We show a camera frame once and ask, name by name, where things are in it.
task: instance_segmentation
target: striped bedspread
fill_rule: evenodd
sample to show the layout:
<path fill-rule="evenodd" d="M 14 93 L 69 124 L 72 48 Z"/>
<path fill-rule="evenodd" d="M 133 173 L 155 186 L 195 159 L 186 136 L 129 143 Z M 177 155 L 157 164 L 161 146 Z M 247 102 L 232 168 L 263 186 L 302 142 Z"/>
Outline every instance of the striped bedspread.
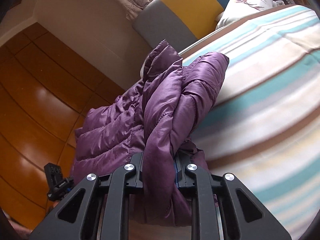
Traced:
<path fill-rule="evenodd" d="M 210 51 L 230 64 L 193 141 L 212 173 L 233 172 L 296 240 L 320 208 L 320 21 L 287 7 L 246 21 L 183 65 Z"/>

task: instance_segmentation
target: pillow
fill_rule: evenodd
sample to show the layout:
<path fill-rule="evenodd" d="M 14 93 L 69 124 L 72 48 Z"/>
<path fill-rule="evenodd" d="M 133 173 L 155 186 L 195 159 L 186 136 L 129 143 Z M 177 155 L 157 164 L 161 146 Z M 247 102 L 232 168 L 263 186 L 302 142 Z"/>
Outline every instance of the pillow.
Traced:
<path fill-rule="evenodd" d="M 280 5 L 285 5 L 284 1 L 282 1 L 282 0 L 273 1 L 273 7 L 277 7 Z"/>
<path fill-rule="evenodd" d="M 219 22 L 223 16 L 224 11 L 216 17 L 216 21 Z"/>
<path fill-rule="evenodd" d="M 230 0 L 216 30 L 250 14 L 273 8 L 273 0 Z"/>

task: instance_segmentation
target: purple puffer jacket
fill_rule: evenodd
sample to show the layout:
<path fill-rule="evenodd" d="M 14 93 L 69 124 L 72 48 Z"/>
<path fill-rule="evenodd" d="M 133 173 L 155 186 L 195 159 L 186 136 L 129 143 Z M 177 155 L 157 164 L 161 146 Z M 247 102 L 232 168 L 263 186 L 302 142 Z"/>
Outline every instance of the purple puffer jacket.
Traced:
<path fill-rule="evenodd" d="M 178 148 L 208 169 L 204 153 L 188 139 L 213 107 L 229 59 L 217 52 L 182 67 L 182 58 L 162 41 L 147 57 L 143 79 L 113 105 L 91 109 L 76 130 L 75 183 L 89 173 L 112 173 L 143 154 L 143 195 L 130 198 L 131 218 L 163 226 L 191 225 L 191 208 L 175 186 L 172 156 Z"/>

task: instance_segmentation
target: silver screw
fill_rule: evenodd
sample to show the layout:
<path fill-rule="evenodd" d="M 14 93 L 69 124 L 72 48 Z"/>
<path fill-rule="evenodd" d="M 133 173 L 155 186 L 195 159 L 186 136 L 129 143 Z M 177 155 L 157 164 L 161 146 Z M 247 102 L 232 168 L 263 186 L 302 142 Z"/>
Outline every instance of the silver screw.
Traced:
<path fill-rule="evenodd" d="M 87 180 L 95 180 L 97 178 L 97 175 L 94 173 L 90 173 L 87 175 Z"/>
<path fill-rule="evenodd" d="M 227 179 L 227 180 L 234 180 L 235 179 L 235 176 L 231 173 L 227 173 L 226 175 L 224 175 L 224 177 Z"/>
<path fill-rule="evenodd" d="M 190 170 L 190 171 L 195 171 L 197 169 L 197 165 L 191 163 L 187 166 L 187 169 Z"/>
<path fill-rule="evenodd" d="M 124 166 L 124 169 L 127 171 L 132 171 L 134 169 L 134 165 L 129 163 Z"/>

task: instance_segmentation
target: black metal mount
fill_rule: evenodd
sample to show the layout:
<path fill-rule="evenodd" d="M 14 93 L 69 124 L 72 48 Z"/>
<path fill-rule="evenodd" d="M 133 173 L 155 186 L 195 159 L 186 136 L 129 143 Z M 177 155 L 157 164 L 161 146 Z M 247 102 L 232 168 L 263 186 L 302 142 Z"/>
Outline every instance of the black metal mount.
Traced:
<path fill-rule="evenodd" d="M 176 186 L 192 199 L 192 240 L 290 240 L 289 233 L 236 178 L 217 176 L 191 163 L 186 152 L 174 160 Z M 128 239 L 129 195 L 142 193 L 142 153 L 112 174 L 89 174 L 33 230 L 30 240 Z M 108 194 L 105 208 L 102 204 Z"/>

